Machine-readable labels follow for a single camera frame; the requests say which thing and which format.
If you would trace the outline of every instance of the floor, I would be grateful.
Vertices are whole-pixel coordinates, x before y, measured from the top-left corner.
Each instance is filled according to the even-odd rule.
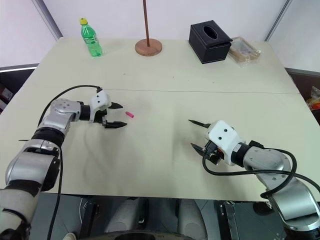
[[[92,228],[92,235],[103,233],[110,217],[117,210],[118,206],[125,200],[125,197],[99,197],[100,215]],[[83,206],[86,204],[84,198],[81,203],[81,215],[84,214]],[[55,219],[51,239],[62,240],[66,233],[74,232],[79,234],[81,222],[79,216],[79,205],[81,197],[62,195],[58,213]],[[30,240],[43,240],[47,238],[47,233],[56,203],[56,195],[52,193],[42,193],[35,215],[31,224]],[[220,240],[218,219],[214,208],[213,200],[196,200],[201,210],[205,226],[208,233],[208,240]],[[149,219],[146,229],[161,232],[176,232],[177,218],[175,216],[175,199],[151,198],[149,200],[149,215],[159,216],[157,219]]]

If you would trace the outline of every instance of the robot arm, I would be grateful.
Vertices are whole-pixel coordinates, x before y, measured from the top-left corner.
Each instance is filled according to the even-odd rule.
[[[62,98],[51,103],[50,113],[6,170],[6,187],[0,191],[0,239],[29,238],[39,194],[56,183],[61,163],[58,157],[71,122],[90,121],[105,128],[127,125],[107,122],[108,108],[122,106],[111,102],[103,90],[92,97],[89,105]]]
[[[252,141],[249,145],[237,132],[222,120],[213,124],[194,124],[208,128],[205,148],[192,144],[204,158],[218,164],[220,160],[230,166],[238,165],[247,171],[279,170],[291,171],[289,159],[280,151],[265,149]],[[257,178],[272,190],[282,184],[288,175],[280,173],[259,173]],[[273,209],[279,214],[288,240],[320,239],[320,208],[311,191],[296,177],[281,190],[268,196]]]

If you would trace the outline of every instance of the yellow object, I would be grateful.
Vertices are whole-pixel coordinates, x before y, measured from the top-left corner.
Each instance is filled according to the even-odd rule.
[[[86,24],[88,24],[88,21],[87,21],[87,19],[86,19],[85,17],[81,17],[81,18],[79,19],[79,21],[80,21],[80,24],[81,24],[81,25],[86,25]]]

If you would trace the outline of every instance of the bottle label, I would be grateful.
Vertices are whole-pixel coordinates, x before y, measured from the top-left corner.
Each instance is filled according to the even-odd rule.
[[[99,43],[96,35],[94,35],[93,37],[84,37],[83,40],[84,40],[85,44]]]

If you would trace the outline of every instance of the white wall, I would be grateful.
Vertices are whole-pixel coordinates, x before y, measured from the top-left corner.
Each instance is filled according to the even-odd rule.
[[[293,0],[269,42],[285,67],[320,72],[320,1]]]
[[[0,0],[0,68],[39,63],[55,42],[31,0]]]
[[[285,0],[147,0],[150,37],[188,39],[190,25],[216,21],[229,37],[262,41]],[[64,36],[86,17],[101,38],[145,37],[142,0],[44,0]]]

